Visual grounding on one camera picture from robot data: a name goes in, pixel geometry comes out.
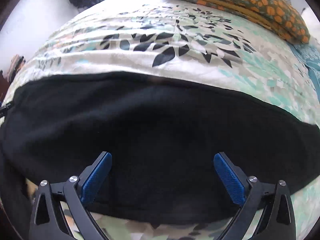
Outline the black pants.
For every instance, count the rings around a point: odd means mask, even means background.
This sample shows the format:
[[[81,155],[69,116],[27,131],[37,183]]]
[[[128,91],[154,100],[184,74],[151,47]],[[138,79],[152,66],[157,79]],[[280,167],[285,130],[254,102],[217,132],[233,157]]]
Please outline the black pants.
[[[247,94],[142,74],[56,75],[16,89],[1,125],[1,201],[28,238],[27,182],[113,163],[89,210],[114,239],[214,239],[237,206],[213,168],[295,193],[319,176],[319,127]]]

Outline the teal damask pillow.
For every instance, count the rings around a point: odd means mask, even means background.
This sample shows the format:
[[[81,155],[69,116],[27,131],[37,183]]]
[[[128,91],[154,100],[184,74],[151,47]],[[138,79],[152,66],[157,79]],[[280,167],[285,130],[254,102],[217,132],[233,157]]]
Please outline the teal damask pillow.
[[[289,46],[293,54],[308,69],[308,75],[319,99],[319,46],[313,44],[289,44]]]

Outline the leaf-print bed sheet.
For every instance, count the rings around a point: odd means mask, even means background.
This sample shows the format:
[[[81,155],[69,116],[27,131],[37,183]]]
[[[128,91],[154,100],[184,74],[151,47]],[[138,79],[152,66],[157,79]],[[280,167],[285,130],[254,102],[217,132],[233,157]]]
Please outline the leaf-print bed sheet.
[[[228,89],[319,127],[308,69],[290,46],[243,18],[176,0],[106,0],[53,33],[14,77],[4,103],[30,81],[125,72]],[[291,193],[298,239],[319,219],[319,176]]]

